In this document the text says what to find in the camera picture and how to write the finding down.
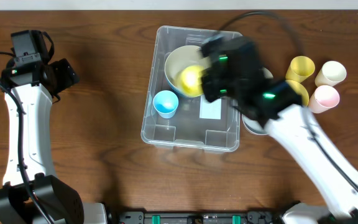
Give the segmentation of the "yellow cup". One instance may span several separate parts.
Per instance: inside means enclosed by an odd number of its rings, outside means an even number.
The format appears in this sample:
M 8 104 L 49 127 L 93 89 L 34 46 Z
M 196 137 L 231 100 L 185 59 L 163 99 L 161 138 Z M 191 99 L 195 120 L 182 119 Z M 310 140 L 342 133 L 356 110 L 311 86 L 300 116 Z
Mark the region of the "yellow cup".
M 291 60 L 285 78 L 301 83 L 312 76 L 314 71 L 315 64 L 312 59 L 307 56 L 297 56 Z
M 191 65 L 180 73 L 178 86 L 186 96 L 196 97 L 203 94 L 201 87 L 203 70 L 204 67 L 201 65 Z

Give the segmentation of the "cream beige bowl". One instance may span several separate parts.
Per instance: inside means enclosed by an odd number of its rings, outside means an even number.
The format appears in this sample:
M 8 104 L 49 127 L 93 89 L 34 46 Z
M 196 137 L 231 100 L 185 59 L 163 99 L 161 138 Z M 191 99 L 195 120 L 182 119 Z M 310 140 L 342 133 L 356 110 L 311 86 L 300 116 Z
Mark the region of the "cream beige bowl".
M 210 67 L 210 61 L 203 58 L 200 52 L 201 47 L 196 45 L 185 45 L 172 51 L 165 61 L 164 72 L 168 84 L 178 94 L 186 96 L 181 88 L 175 83 L 179 74 L 189 66 L 201 65 L 204 68 Z

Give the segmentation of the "light blue cup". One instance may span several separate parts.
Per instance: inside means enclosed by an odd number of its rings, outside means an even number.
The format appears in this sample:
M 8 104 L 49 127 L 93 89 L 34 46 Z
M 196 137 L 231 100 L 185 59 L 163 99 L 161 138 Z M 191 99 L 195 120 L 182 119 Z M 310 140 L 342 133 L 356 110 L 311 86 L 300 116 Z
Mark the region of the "light blue cup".
M 178 104 L 177 95 L 169 90 L 158 92 L 153 99 L 155 110 L 164 119 L 170 119 L 175 115 Z

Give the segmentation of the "pink cup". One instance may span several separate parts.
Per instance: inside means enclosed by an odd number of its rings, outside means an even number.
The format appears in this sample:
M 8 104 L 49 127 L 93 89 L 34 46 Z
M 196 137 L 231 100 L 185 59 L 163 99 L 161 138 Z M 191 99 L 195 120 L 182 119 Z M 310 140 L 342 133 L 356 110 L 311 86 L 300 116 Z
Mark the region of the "pink cup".
M 321 85 L 312 94 L 308 108 L 313 113 L 322 113 L 336 107 L 340 102 L 338 91 L 329 85 Z

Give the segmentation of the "cream white cup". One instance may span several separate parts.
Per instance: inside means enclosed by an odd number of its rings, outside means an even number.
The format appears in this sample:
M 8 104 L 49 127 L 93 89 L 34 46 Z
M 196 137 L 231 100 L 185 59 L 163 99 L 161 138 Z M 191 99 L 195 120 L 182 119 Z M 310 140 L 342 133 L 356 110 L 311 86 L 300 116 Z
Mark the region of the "cream white cup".
M 343 64 L 337 61 L 328 61 L 324 63 L 314 82 L 316 86 L 335 86 L 343 82 L 346 77 L 347 70 Z

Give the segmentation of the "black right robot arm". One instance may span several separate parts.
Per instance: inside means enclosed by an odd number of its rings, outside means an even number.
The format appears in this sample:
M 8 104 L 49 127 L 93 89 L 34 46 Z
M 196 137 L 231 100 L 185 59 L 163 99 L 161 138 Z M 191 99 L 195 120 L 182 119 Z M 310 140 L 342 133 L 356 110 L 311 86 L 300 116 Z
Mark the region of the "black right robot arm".
M 201 78 L 205 98 L 224 96 L 258 122 L 294 158 L 326 205 L 298 203 L 279 215 L 281 223 L 358 223 L 358 171 L 324 133 L 301 96 L 285 80 L 264 75 L 255 44 L 247 37 L 208 39 L 201 54 L 210 66 Z

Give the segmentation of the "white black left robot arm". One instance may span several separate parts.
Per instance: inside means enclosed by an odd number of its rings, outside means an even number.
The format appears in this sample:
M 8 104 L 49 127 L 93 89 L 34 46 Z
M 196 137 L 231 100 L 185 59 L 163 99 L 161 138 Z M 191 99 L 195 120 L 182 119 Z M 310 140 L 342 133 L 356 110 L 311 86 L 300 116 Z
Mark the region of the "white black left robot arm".
M 50 145 L 53 97 L 78 83 L 63 58 L 46 64 L 34 55 L 12 59 L 0 88 L 9 115 L 9 156 L 0 189 L 1 223 L 107 223 L 102 203 L 82 202 L 57 178 Z

